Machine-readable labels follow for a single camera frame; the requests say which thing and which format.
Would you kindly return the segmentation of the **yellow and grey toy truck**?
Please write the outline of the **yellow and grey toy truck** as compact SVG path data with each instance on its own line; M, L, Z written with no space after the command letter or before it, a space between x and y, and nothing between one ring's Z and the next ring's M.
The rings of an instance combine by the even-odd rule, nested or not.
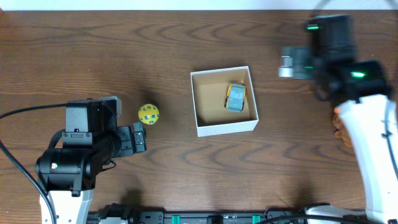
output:
M240 113L244 108L246 86L240 83L230 83L226 92L224 107L228 111Z

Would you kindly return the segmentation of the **brown plush toy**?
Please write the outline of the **brown plush toy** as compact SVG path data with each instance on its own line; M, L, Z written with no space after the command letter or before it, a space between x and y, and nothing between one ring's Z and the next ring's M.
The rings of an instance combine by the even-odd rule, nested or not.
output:
M338 139L341 139L343 141L343 144L346 147L353 148L353 144L351 142L351 138L348 134L348 131L346 130L342 120L338 116L339 110L335 108L333 110L333 116L332 116L332 123L334 127L336 128L335 131L335 137Z

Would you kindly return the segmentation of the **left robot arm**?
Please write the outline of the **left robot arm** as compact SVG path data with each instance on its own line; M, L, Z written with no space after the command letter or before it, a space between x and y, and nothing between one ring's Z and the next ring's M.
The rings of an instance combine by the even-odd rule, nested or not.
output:
M117 157L146 151L142 123L118 126L121 100L66 104L66 125L57 132L36 162L36 173L45 196L40 197L42 223L86 223L96 176Z

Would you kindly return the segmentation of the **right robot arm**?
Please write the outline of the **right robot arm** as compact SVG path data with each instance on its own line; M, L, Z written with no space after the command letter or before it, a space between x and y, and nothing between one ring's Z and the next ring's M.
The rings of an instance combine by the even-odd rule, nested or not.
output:
M307 47L284 47L279 76L313 80L348 133L366 198L363 212L319 205L308 223L397 222L397 118L392 87L376 60L358 60L347 15L313 16Z

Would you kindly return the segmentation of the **yellow ball with blue letters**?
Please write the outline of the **yellow ball with blue letters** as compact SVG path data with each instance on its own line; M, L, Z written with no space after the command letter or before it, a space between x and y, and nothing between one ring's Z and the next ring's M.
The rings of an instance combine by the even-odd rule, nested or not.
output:
M144 104L139 108L138 117L144 124L154 124L159 119L160 111L153 104Z

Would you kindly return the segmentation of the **white cardboard box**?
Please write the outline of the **white cardboard box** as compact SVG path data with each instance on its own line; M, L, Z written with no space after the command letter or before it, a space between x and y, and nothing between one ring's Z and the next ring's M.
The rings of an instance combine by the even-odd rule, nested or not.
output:
M253 131L257 126L259 116L248 66L192 72L190 80L197 136ZM239 111L229 110L233 85L245 88Z

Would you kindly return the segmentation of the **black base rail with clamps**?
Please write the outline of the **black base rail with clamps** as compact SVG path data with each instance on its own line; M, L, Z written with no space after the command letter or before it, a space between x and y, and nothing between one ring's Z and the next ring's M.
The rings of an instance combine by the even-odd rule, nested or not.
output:
M128 205L112 204L100 212L90 213L87 223L127 224L229 224L229 223L369 223L360 211L343 212L341 215L323 215L312 219L306 209L271 207L259 211L218 212L166 212L163 210L137 210Z

